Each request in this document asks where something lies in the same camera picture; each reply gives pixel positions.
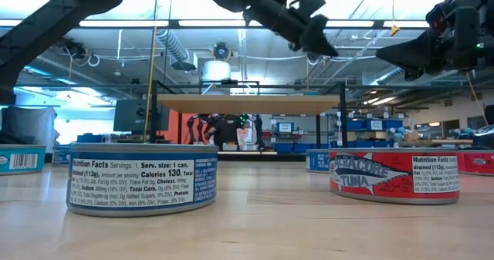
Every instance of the fluorescent light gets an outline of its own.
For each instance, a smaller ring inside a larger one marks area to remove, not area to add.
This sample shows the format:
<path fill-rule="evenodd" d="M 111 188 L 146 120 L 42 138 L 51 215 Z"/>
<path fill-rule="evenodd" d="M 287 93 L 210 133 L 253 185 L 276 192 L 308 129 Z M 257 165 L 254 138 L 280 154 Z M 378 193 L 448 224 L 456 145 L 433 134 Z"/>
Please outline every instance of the fluorescent light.
<path fill-rule="evenodd" d="M 232 27 L 244 27 L 244 20 L 181 20 L 178 21 L 180 26 L 191 26 L 191 27 L 221 27 L 221 26 L 232 26 Z M 257 21 L 251 21 L 249 27 L 251 26 L 262 26 Z"/>
<path fill-rule="evenodd" d="M 384 98 L 384 99 L 382 99 L 381 101 L 377 101 L 377 102 L 373 103 L 373 105 L 375 105 L 375 106 L 376 106 L 376 105 L 381 105 L 381 104 L 387 103 L 387 102 L 389 102 L 389 101 L 391 101 L 391 100 L 394 100 L 394 99 L 396 99 L 396 97 L 388 97 L 388 98 Z"/>
<path fill-rule="evenodd" d="M 327 24 L 327 28 L 336 27 L 358 27 L 358 28 L 371 28 L 374 26 L 374 21 L 360 21 L 360 20 L 344 20 L 344 21 L 332 21 L 330 20 Z"/>
<path fill-rule="evenodd" d="M 79 23 L 82 27 L 95 28 L 125 28 L 125 27 L 164 27 L 168 26 L 168 21 L 157 20 L 85 20 Z"/>
<path fill-rule="evenodd" d="M 386 21 L 384 22 L 383 27 L 392 28 L 393 25 L 397 27 L 405 27 L 405 28 L 428 28 L 429 24 L 426 21 Z"/>
<path fill-rule="evenodd" d="M 43 75 L 43 76 L 51 76 L 52 75 L 48 72 L 45 72 L 41 69 L 37 69 L 37 68 L 31 67 L 31 66 L 24 66 L 24 69 L 26 69 L 28 72 L 33 72 L 33 73 Z"/>
<path fill-rule="evenodd" d="M 0 26 L 16 26 L 21 22 L 22 20 L 0 20 Z"/>
<path fill-rule="evenodd" d="M 0 20 L 0 27 L 13 27 L 20 24 L 22 20 L 5 19 Z M 151 28 L 154 26 L 165 27 L 168 26 L 168 21 L 157 20 L 84 20 L 79 23 L 81 27 L 90 28 L 125 28 L 125 27 L 138 27 L 138 28 Z"/>
<path fill-rule="evenodd" d="M 374 99 L 368 100 L 368 101 L 367 101 L 367 103 L 374 103 L 374 102 L 376 102 L 377 100 L 379 100 L 379 98 L 374 98 Z"/>
<path fill-rule="evenodd" d="M 55 81 L 59 81 L 59 82 L 62 82 L 62 83 L 66 83 L 66 84 L 77 84 L 71 80 L 68 80 L 68 79 L 55 79 Z"/>

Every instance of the wooden table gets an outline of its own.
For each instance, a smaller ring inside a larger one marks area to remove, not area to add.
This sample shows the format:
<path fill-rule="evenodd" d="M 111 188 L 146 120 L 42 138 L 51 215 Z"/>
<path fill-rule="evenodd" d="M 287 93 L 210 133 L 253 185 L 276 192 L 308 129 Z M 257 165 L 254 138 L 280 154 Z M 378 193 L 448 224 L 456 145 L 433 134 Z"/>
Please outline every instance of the wooden table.
<path fill-rule="evenodd" d="M 304 163 L 220 162 L 218 197 L 196 211 L 92 218 L 65 206 L 67 168 L 0 177 L 0 258 L 490 259 L 494 181 L 461 176 L 446 206 L 380 204 L 329 192 Z"/>

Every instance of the albacore tuna label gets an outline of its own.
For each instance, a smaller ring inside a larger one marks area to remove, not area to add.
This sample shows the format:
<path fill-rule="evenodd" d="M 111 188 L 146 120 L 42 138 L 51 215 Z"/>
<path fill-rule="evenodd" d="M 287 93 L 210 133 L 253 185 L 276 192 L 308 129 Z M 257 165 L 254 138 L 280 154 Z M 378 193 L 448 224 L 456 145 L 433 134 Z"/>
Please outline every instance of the albacore tuna label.
<path fill-rule="evenodd" d="M 458 195 L 454 154 L 330 152 L 330 185 L 339 191 L 397 198 Z"/>

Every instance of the ceiling light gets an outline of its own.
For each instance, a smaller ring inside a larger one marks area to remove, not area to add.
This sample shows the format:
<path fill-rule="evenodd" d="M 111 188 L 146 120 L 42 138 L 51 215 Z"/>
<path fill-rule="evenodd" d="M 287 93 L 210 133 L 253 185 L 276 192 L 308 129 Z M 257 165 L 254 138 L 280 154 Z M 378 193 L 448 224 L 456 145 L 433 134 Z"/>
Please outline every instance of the ceiling light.
<path fill-rule="evenodd" d="M 22 20 L 0 20 L 0 27 L 12 27 L 20 24 Z"/>
<path fill-rule="evenodd" d="M 180 26 L 190 26 L 190 27 L 245 27 L 244 20 L 181 20 L 178 21 Z M 257 21 L 252 21 L 249 23 L 249 27 L 259 27 L 262 26 Z"/>
<path fill-rule="evenodd" d="M 85 20 L 79 23 L 82 27 L 94 28 L 126 28 L 126 27 L 164 27 L 168 26 L 168 21 L 161 20 Z"/>
<path fill-rule="evenodd" d="M 14 27 L 22 20 L 0 20 L 0 27 Z M 152 28 L 168 26 L 168 21 L 157 20 L 84 20 L 79 23 L 84 28 Z"/>
<path fill-rule="evenodd" d="M 396 99 L 396 97 L 388 97 L 388 98 L 384 98 L 384 99 L 382 99 L 382 100 L 380 100 L 380 101 L 374 102 L 374 103 L 373 103 L 373 105 L 375 105 L 375 106 L 377 106 L 377 105 L 381 105 L 381 104 L 387 103 L 387 102 L 389 102 L 389 101 L 391 101 L 391 100 L 394 100 L 394 99 Z"/>
<path fill-rule="evenodd" d="M 386 21 L 384 22 L 383 27 L 392 28 L 393 25 L 396 25 L 400 28 L 423 28 L 427 29 L 429 24 L 426 21 Z"/>
<path fill-rule="evenodd" d="M 367 101 L 367 103 L 374 103 L 374 102 L 376 102 L 377 100 L 379 100 L 379 98 L 374 98 L 374 99 L 368 100 L 368 101 Z"/>
<path fill-rule="evenodd" d="M 358 28 L 371 28 L 374 26 L 374 21 L 360 21 L 360 20 L 344 20 L 335 21 L 331 20 L 326 24 L 327 28 L 337 28 L 337 27 L 358 27 Z"/>

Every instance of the person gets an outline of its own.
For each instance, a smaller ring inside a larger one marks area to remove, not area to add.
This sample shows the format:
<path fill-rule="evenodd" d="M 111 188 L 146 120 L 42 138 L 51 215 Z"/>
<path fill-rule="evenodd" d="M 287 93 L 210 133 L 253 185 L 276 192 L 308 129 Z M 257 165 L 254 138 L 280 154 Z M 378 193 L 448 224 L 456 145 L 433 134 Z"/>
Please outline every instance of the person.
<path fill-rule="evenodd" d="M 223 151 L 224 144 L 235 144 L 237 150 L 240 150 L 237 129 L 242 129 L 238 116 L 233 114 L 221 115 L 206 132 L 205 137 L 208 140 L 214 137 L 215 144 L 219 146 L 220 151 Z"/>

